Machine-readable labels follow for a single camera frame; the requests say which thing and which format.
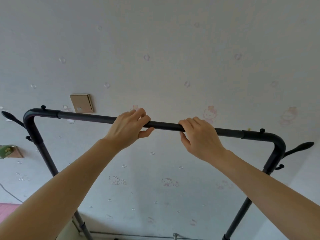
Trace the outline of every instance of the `forearm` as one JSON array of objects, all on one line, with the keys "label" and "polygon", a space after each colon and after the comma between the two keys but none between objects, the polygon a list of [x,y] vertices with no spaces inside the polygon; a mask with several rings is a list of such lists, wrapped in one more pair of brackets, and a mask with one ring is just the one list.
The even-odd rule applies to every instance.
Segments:
[{"label": "forearm", "polygon": [[111,145],[99,140],[19,206],[0,225],[0,239],[54,239],[116,154]]},{"label": "forearm", "polygon": [[320,206],[230,151],[211,163],[289,239],[320,239]]}]

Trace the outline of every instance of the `person's left hand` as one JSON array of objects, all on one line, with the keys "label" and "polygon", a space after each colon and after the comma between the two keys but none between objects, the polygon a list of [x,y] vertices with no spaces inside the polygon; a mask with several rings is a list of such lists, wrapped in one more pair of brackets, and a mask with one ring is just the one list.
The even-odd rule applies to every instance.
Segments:
[{"label": "person's left hand", "polygon": [[142,127],[148,123],[151,118],[146,115],[142,108],[125,112],[117,117],[103,140],[107,140],[112,146],[121,151],[133,144],[139,138],[150,136],[154,128],[142,130]]}]

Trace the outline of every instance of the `gold light switch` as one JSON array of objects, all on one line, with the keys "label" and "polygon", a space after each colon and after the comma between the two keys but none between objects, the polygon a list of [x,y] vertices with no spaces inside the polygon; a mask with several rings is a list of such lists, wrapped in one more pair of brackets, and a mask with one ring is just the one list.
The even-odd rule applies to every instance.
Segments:
[{"label": "gold light switch", "polygon": [[94,112],[89,94],[71,94],[70,98],[76,113]]}]

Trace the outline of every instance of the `bare skin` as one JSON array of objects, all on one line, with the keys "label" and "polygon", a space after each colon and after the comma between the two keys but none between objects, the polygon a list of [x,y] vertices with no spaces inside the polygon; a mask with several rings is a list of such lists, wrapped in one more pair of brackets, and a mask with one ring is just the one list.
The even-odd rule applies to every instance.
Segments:
[{"label": "bare skin", "polygon": [[[144,109],[120,115],[103,139],[0,224],[0,239],[55,239],[112,158],[151,134],[154,128],[141,131],[149,121]],[[179,123],[186,131],[180,134],[188,152],[229,177],[287,238],[320,239],[320,206],[225,149],[208,122],[194,117]]]},{"label": "bare skin", "polygon": [[232,180],[288,239],[320,239],[320,206],[225,149],[208,122],[194,117],[179,124],[187,151]]}]

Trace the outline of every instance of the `cable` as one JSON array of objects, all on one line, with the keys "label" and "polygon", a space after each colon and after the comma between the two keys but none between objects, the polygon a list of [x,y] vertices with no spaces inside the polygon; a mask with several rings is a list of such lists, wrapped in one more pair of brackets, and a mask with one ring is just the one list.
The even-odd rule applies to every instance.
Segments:
[{"label": "cable", "polygon": [[6,190],[3,185],[0,183],[0,186],[3,188],[3,190],[5,192],[7,192],[8,194],[10,194],[13,198],[15,198],[16,200],[20,201],[21,203],[23,203],[23,201],[19,200],[16,196],[14,196],[13,194],[11,194],[8,190]]}]

